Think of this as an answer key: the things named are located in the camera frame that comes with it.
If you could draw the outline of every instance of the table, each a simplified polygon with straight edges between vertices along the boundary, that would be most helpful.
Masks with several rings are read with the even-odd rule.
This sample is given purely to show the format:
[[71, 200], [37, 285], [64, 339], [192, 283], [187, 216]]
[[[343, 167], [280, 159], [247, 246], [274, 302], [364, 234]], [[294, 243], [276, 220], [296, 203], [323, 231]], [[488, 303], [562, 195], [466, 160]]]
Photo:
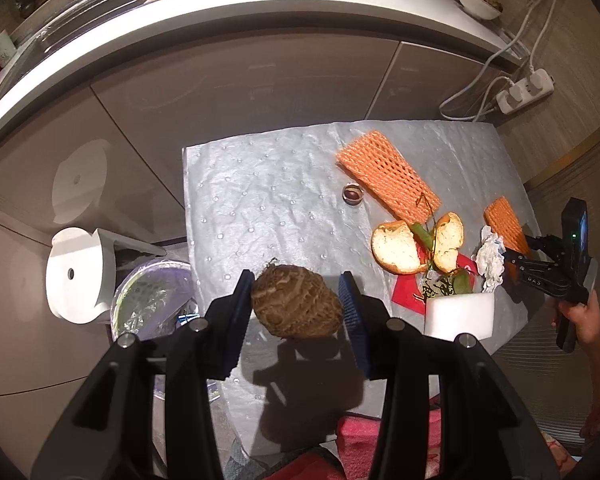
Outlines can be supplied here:
[[[529, 234], [539, 234], [520, 177], [491, 124], [359, 121], [217, 140], [184, 151], [189, 259], [202, 310], [233, 291], [242, 269], [258, 275], [276, 258], [319, 272], [333, 290], [350, 270], [364, 294], [423, 329], [423, 316], [391, 302], [396, 277], [370, 251], [373, 229], [392, 220], [391, 213], [369, 194], [356, 207], [341, 198], [352, 178], [336, 165], [335, 154], [370, 130], [385, 134], [440, 197], [438, 215], [460, 215], [462, 253], [475, 253], [482, 212], [501, 195]], [[506, 343], [542, 301], [531, 289], [510, 295], [499, 287], [485, 348], [493, 353]], [[261, 455], [332, 438], [344, 411], [380, 416], [384, 381], [364, 380], [344, 330], [320, 341], [281, 340], [252, 315], [240, 361], [222, 392], [244, 449]]]

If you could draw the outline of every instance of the white stool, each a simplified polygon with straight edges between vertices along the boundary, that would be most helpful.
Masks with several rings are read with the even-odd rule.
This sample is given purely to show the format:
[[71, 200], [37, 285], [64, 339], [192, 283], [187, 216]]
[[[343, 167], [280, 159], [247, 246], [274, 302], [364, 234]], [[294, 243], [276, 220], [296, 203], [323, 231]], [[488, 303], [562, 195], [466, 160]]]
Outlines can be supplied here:
[[69, 227], [51, 240], [46, 300], [55, 316], [72, 323], [109, 320], [116, 285], [114, 246], [164, 256], [162, 247], [96, 229]]

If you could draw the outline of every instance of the taro root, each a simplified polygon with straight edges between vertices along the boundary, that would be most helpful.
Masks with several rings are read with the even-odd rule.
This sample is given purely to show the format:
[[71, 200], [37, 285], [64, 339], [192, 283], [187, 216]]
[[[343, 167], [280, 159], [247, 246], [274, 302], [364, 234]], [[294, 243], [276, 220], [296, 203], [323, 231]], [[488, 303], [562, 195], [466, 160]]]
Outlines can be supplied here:
[[253, 283], [251, 304], [258, 320], [277, 337], [324, 337], [342, 323], [340, 300], [320, 274], [271, 263]]

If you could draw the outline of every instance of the white foam block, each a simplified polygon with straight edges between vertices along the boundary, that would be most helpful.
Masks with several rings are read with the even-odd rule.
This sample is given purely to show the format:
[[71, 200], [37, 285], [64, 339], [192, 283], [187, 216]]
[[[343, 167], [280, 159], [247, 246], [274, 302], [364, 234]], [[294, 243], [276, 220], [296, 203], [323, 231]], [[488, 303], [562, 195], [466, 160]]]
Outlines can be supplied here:
[[424, 333], [447, 341], [464, 332], [487, 339], [493, 334], [494, 306], [492, 292], [429, 298]]

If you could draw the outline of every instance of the metal screw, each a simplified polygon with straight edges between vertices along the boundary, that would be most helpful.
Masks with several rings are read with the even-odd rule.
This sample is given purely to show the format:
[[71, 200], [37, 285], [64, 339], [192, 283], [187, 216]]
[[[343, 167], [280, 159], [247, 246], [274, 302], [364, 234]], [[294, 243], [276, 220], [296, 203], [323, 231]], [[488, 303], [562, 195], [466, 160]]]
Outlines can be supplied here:
[[197, 317], [196, 319], [189, 321], [187, 326], [193, 330], [193, 332], [202, 332], [209, 326], [209, 322], [203, 317]]
[[400, 332], [406, 323], [398, 317], [390, 317], [386, 322], [386, 327], [394, 332]]
[[458, 342], [465, 348], [473, 348], [477, 343], [475, 337], [467, 333], [460, 334], [458, 336]]
[[122, 348], [128, 348], [135, 342], [136, 336], [131, 332], [123, 333], [123, 335], [121, 335], [116, 341], [116, 343], [118, 343], [119, 346], [122, 346]]

